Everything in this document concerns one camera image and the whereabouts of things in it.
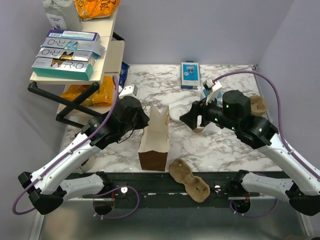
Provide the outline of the brown paper bag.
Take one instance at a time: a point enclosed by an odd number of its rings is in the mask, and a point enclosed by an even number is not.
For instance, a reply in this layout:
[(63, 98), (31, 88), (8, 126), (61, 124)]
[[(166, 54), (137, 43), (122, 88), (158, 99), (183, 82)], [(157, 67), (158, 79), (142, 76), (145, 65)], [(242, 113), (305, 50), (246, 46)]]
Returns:
[(162, 111), (151, 106), (148, 116), (148, 126), (143, 129), (138, 149), (140, 166), (143, 170), (163, 172), (170, 150), (169, 106)]

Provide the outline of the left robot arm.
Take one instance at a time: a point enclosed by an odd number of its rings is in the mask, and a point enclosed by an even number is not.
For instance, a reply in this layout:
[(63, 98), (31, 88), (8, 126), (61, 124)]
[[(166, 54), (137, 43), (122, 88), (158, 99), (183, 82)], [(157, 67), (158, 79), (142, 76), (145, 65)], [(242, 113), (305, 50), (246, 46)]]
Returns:
[(92, 118), (53, 160), (32, 173), (18, 176), (34, 209), (46, 215), (69, 199), (107, 197), (112, 184), (103, 171), (74, 179), (68, 176), (108, 145), (119, 143), (126, 133), (147, 127), (149, 120), (141, 102), (132, 96), (119, 99), (106, 114)]

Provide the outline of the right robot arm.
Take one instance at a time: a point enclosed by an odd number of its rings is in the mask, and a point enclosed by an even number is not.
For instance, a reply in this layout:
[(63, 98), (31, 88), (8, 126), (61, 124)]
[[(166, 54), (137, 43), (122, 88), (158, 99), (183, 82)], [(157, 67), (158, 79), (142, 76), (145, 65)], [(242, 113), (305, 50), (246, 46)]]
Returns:
[(298, 162), (286, 149), (276, 126), (262, 116), (251, 113), (250, 99), (238, 90), (230, 90), (222, 96), (222, 107), (205, 99), (194, 101), (190, 110), (180, 116), (189, 128), (214, 123), (217, 127), (234, 131), (242, 143), (258, 150), (276, 163), (287, 178), (272, 178), (239, 170), (226, 185), (226, 192), (233, 196), (260, 193), (288, 202), (296, 211), (314, 216), (320, 212), (320, 178), (311, 173), (313, 166), (305, 159)]

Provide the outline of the brown paper coffee cup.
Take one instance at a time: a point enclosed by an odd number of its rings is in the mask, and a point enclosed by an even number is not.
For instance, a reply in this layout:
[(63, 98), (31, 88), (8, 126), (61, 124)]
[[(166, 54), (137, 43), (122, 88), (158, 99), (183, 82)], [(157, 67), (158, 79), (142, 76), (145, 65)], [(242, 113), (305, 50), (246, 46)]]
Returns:
[(204, 127), (202, 126), (202, 116), (197, 116), (197, 122), (196, 122), (196, 128), (193, 130), (194, 133), (199, 134), (204, 130)]

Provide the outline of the cardboard cup carrier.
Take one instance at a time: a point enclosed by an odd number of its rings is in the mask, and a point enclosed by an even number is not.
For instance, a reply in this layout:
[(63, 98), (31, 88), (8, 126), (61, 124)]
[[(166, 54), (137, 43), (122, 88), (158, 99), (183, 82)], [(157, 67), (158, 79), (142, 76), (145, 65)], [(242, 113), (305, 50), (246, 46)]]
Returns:
[(182, 159), (177, 158), (168, 167), (169, 174), (179, 184), (184, 185), (186, 193), (197, 203), (203, 203), (211, 194), (210, 186)]

